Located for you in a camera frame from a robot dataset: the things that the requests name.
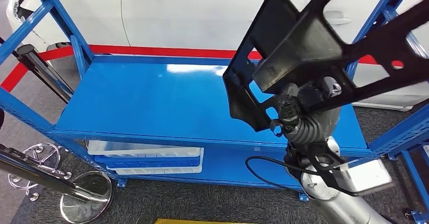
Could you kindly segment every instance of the shelf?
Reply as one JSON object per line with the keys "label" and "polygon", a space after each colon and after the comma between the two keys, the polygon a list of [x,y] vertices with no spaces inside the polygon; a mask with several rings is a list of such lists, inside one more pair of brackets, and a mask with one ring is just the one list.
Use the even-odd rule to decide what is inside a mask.
{"label": "shelf", "polygon": [[[244,161],[247,157],[254,155],[268,156],[281,161],[284,154],[285,152],[229,151],[228,149],[205,148],[201,173],[121,175],[121,177],[158,181],[276,188],[253,176],[246,168]],[[250,160],[249,165],[257,174],[269,181],[295,190],[301,190],[299,183],[280,165],[259,159]]]}
{"label": "shelf", "polygon": [[[222,80],[228,63],[97,56],[52,133],[72,139],[284,151],[285,138],[269,130],[254,132],[230,117]],[[343,107],[334,137],[351,155],[354,150],[357,156],[369,152],[350,105]]]}

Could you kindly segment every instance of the floor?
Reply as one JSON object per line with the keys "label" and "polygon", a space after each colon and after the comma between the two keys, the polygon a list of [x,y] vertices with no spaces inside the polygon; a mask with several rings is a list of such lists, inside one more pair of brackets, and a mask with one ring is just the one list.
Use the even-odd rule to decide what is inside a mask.
{"label": "floor", "polygon": [[[6,0],[1,0],[0,11],[4,11],[5,5]],[[7,24],[1,16],[0,20],[2,25]],[[8,33],[10,28],[0,26],[1,36],[6,37]],[[0,80],[14,64],[14,58],[9,58],[2,65]],[[72,57],[53,64],[72,87],[77,86],[79,77]],[[57,120],[64,108],[64,103],[30,73],[13,90],[13,94],[51,122]],[[367,142],[410,114],[364,108],[355,110]],[[49,140],[10,115],[6,116],[0,131],[1,144],[24,150],[42,142]],[[423,209],[423,205],[403,161],[385,161],[385,165],[394,178],[395,186],[364,198],[379,213],[397,223],[408,223],[402,216],[402,209]],[[70,153],[64,153],[61,169],[72,171],[77,176],[91,167]],[[12,189],[6,178],[7,174],[0,172],[0,224],[67,223],[59,211],[59,193],[38,187],[34,191],[40,193],[40,198],[30,202],[24,198],[23,191]],[[326,223],[309,203],[298,201],[296,192],[156,181],[129,181],[126,188],[115,191],[109,209],[93,223],[135,223],[141,214],[153,218],[248,223]]]}

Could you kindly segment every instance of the chrome stand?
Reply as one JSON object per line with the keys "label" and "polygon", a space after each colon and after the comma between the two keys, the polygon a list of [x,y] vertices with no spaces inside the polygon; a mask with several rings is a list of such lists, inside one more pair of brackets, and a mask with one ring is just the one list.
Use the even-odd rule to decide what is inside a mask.
{"label": "chrome stand", "polygon": [[82,201],[63,194],[60,201],[61,215],[70,223],[87,223],[97,218],[110,204],[112,198],[112,182],[109,177],[98,171],[86,172],[72,183],[102,196],[106,201]]}
{"label": "chrome stand", "polygon": [[[22,153],[29,157],[32,157],[31,164],[35,165],[36,167],[55,174],[59,177],[62,177],[65,180],[68,180],[69,178],[71,178],[71,172],[64,173],[57,169],[61,160],[61,154],[59,150],[60,148],[61,147],[57,147],[50,143],[41,143],[25,149]],[[41,156],[43,152],[48,152],[48,154],[46,154],[45,156]],[[30,194],[30,189],[38,186],[38,184],[33,183],[31,181],[27,181],[26,185],[22,185],[22,178],[19,176],[14,176],[10,173],[8,174],[8,180],[9,184],[13,188],[25,190],[25,195],[27,196]],[[30,200],[36,201],[38,198],[39,194],[33,193],[30,197]]]}
{"label": "chrome stand", "polygon": [[[29,151],[40,151],[39,147],[42,146],[36,146]],[[112,200],[112,182],[104,173],[87,172],[69,182],[58,170],[40,167],[40,162],[0,144],[0,169],[63,193],[60,202],[61,214],[68,222],[87,223],[97,218],[109,206]]]}

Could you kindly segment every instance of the chrome base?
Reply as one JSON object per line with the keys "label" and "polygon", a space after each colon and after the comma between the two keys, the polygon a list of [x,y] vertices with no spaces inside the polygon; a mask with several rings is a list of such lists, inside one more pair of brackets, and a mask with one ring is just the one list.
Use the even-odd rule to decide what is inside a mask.
{"label": "chrome base", "polygon": [[[61,160],[60,148],[51,143],[41,143],[34,146],[31,146],[24,150],[22,153],[28,155],[29,157],[35,160],[33,164],[41,168],[44,171],[51,172],[59,177],[68,180],[71,178],[71,172],[62,172],[58,170],[58,165]],[[30,189],[38,186],[37,183],[31,181],[25,181],[19,176],[8,174],[9,184],[19,190],[25,190],[25,195],[30,194]],[[38,199],[38,193],[33,193],[30,196],[31,201],[36,201]]]}
{"label": "chrome base", "polygon": [[97,218],[112,200],[112,182],[109,177],[98,171],[84,173],[72,181],[80,188],[99,194],[107,201],[82,201],[63,194],[60,201],[61,215],[70,223],[87,223]]}

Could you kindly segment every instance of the black metal bracket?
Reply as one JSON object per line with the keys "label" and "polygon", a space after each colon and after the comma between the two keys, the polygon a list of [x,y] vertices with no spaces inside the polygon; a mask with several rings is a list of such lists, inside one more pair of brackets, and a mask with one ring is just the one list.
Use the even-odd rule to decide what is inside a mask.
{"label": "black metal bracket", "polygon": [[[345,44],[323,17],[330,0],[311,0],[299,12],[290,0],[264,0],[231,64],[223,75],[231,117],[243,120],[255,131],[270,128],[265,112],[274,107],[273,98],[258,102],[249,84],[254,80],[264,93],[282,93],[285,85],[299,87],[332,77],[341,92],[334,97],[303,100],[304,114],[313,114],[382,94],[428,78],[428,59],[421,58],[406,44],[407,34],[429,20],[429,0],[423,0],[386,25],[377,23],[355,44]],[[262,59],[248,59],[256,49]],[[344,68],[371,55],[389,77],[357,87]],[[393,66],[401,61],[403,68]]]}
{"label": "black metal bracket", "polygon": [[[326,142],[314,142],[307,145],[288,144],[286,148],[284,162],[294,166],[305,167],[313,165],[316,171],[331,188],[340,190],[351,196],[358,196],[358,193],[346,190],[338,185],[333,171],[339,171],[335,167],[345,163],[337,154],[332,152]],[[288,169],[289,173],[297,180],[301,179],[302,172],[299,170]]]}

